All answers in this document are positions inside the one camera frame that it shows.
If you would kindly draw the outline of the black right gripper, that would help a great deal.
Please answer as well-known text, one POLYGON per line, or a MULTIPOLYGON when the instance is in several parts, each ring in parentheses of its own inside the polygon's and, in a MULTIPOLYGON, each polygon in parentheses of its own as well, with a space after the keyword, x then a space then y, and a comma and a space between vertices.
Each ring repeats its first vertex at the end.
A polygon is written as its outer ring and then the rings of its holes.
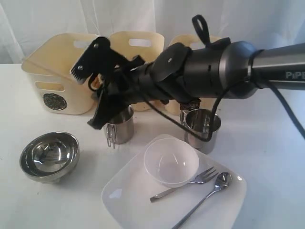
POLYGON ((151 63, 145 63, 141 56, 136 55, 127 65, 117 65, 111 75, 102 75, 101 86, 95 92, 98 105, 87 124, 101 130, 126 108, 126 104, 157 100, 156 88, 148 74, 151 66, 151 63))

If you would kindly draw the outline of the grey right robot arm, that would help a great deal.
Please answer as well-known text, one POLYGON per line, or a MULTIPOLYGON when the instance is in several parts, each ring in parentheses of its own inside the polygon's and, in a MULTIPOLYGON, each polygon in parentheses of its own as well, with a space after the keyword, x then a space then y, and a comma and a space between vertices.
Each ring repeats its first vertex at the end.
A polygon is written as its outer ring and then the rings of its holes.
POLYGON ((140 58, 125 59, 105 37, 95 39, 90 47, 97 53, 92 66, 105 81, 89 121, 94 129, 101 129, 130 104, 145 100, 188 103, 216 98, 226 88, 226 98, 246 99, 264 87, 263 80, 280 89, 305 87, 304 44, 258 50, 248 42, 233 42, 222 48, 191 50, 176 43, 147 64, 140 58))

